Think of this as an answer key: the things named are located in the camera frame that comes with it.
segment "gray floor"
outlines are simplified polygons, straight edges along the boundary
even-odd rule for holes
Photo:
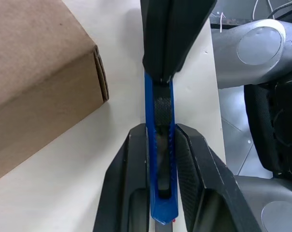
[[[270,0],[273,9],[288,1]],[[218,0],[212,16],[219,17],[223,12],[226,18],[252,19],[254,5],[255,0]],[[278,17],[291,9],[292,6],[275,16]],[[267,0],[259,0],[255,19],[267,18],[269,14]],[[272,173],[261,165],[252,140],[243,87],[220,89],[219,97],[227,166],[235,175],[271,178]]]

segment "table surface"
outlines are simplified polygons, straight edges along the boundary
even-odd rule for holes
[[[110,100],[0,179],[0,232],[92,231],[105,171],[145,121],[139,1],[64,2],[99,46]],[[176,122],[225,161],[209,22],[174,78],[174,99]],[[185,231],[181,205],[179,213],[176,232]]]

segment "white table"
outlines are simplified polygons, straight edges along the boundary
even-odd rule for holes
[[[99,46],[110,100],[0,179],[0,232],[91,232],[105,171],[145,120],[139,0],[64,2]],[[198,129],[225,160],[209,22],[175,76],[174,95],[176,122]]]

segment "cardboard box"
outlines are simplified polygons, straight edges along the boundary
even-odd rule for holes
[[[0,178],[108,97],[97,46],[61,0],[0,1]]]

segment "brown cardboard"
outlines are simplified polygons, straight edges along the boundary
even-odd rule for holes
[[[97,46],[61,0],[0,1],[0,178],[108,97]]]

